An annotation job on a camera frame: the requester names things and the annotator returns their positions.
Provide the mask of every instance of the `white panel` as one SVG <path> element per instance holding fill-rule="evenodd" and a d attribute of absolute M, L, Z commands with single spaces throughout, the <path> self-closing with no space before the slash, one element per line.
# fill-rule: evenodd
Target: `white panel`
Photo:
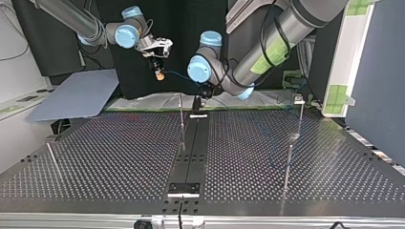
<path fill-rule="evenodd" d="M 11 5 L 11 0 L 0 1 Z M 2 9 L 19 27 L 16 16 Z M 0 13 L 0 59 L 18 55 L 26 46 L 27 42 Z M 45 87 L 45 78 L 41 76 L 30 51 L 16 59 L 0 61 L 0 103 Z"/>
<path fill-rule="evenodd" d="M 30 108 L 0 121 L 0 174 L 44 144 L 52 134 L 49 122 L 27 122 Z"/>
<path fill-rule="evenodd" d="M 373 16 L 373 9 L 374 5 L 370 5 L 365 15 L 345 16 L 343 18 L 325 101 L 329 96 L 330 85 L 346 85 L 348 86 L 346 95 L 352 96 L 352 88 Z M 348 106 L 345 106 L 342 114 L 328 114 L 325 112 L 325 107 L 323 115 L 327 117 L 345 117 L 348 109 Z"/>

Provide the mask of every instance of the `gray plate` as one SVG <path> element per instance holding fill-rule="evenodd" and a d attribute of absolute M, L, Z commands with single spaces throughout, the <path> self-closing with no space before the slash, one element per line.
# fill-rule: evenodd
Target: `gray plate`
<path fill-rule="evenodd" d="M 117 86 L 115 69 L 73 73 L 30 113 L 28 120 L 96 116 Z"/>
<path fill-rule="evenodd" d="M 53 145 L 57 164 L 44 148 L 0 175 L 0 212 L 177 214 L 168 185 L 186 180 L 202 189 L 185 215 L 405 218 L 405 177 L 328 118 L 305 112 L 300 129 L 295 110 L 212 112 L 187 122 L 184 149 L 180 123 L 92 118 Z"/>
<path fill-rule="evenodd" d="M 161 212 L 180 141 L 179 114 L 101 114 L 53 145 L 57 164 L 42 149 L 19 165 L 0 186 L 0 210 Z"/>
<path fill-rule="evenodd" d="M 199 214 L 405 217 L 405 177 L 328 118 L 298 130 L 295 110 L 210 113 Z"/>

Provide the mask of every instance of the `perforated metal surface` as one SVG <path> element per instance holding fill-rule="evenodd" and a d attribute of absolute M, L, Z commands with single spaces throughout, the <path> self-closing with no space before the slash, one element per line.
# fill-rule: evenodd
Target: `perforated metal surface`
<path fill-rule="evenodd" d="M 210 113 L 204 200 L 223 206 L 280 203 L 288 145 L 298 127 L 296 111 Z M 294 145 L 286 203 L 405 208 L 404 178 L 330 119 L 305 112 Z"/>
<path fill-rule="evenodd" d="M 179 114 L 101 114 L 0 186 L 2 198 L 158 201 L 181 140 Z"/>

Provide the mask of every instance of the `vertical metal rod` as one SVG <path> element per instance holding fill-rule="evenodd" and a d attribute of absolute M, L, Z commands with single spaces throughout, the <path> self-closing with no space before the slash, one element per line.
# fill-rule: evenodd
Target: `vertical metal rod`
<path fill-rule="evenodd" d="M 49 142 L 47 142 L 47 147 L 48 147 L 48 151 L 51 154 L 53 163 L 57 163 L 56 158 L 54 157 L 54 154 L 53 154 L 52 146 L 51 146 L 51 144 Z"/>
<path fill-rule="evenodd" d="M 299 122 L 299 124 L 298 124 L 297 140 L 298 140 L 298 137 L 301 135 L 301 124 L 302 124 L 302 122 L 303 122 L 304 105 L 305 105 L 305 104 L 301 104 L 301 113 L 300 113 L 300 122 Z"/>
<path fill-rule="evenodd" d="M 288 188 L 289 166 L 291 164 L 291 157 L 292 157 L 292 145 L 289 145 L 288 146 L 288 155 L 287 155 L 286 177 L 284 179 L 284 190 L 285 191 Z"/>
<path fill-rule="evenodd" d="M 302 121 L 302 120 L 303 120 L 304 105 L 305 105 L 304 103 L 303 103 L 303 104 L 301 104 L 300 121 Z"/>
<path fill-rule="evenodd" d="M 58 173 L 59 176 L 60 176 L 60 179 L 63 179 L 62 173 L 60 172 L 60 169 L 59 169 L 59 165 L 55 164 L 55 166 L 56 166 L 57 173 Z"/>
<path fill-rule="evenodd" d="M 182 113 L 182 96 L 181 96 L 181 94 L 180 94 L 180 98 L 179 98 L 179 107 L 180 107 L 181 130 L 184 133 L 184 115 Z"/>
<path fill-rule="evenodd" d="M 287 190 L 285 189 L 281 197 L 280 217 L 284 215 L 284 210 L 286 208 L 286 200 L 287 200 Z"/>

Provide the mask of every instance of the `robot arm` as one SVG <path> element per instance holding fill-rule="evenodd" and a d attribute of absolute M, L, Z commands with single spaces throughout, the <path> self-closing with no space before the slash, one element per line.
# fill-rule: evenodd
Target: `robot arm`
<path fill-rule="evenodd" d="M 163 80 L 161 59 L 168 58 L 173 42 L 151 34 L 139 7 L 130 7 L 122 12 L 123 22 L 103 25 L 89 12 L 77 8 L 70 0 L 31 0 L 38 9 L 65 24 L 77 33 L 81 43 L 89 46 L 118 44 L 124 49 L 136 49 L 150 61 L 151 69 L 158 80 Z"/>
<path fill-rule="evenodd" d="M 292 0 L 291 6 L 265 34 L 266 50 L 262 50 L 261 44 L 258 43 L 235 69 L 225 70 L 219 60 L 221 35 L 206 31 L 202 34 L 197 54 L 190 60 L 188 74 L 198 83 L 209 82 L 221 86 L 233 96 L 247 99 L 253 92 L 257 79 L 269 69 L 282 64 L 292 47 L 313 29 L 326 26 L 348 2 L 349 0 Z"/>

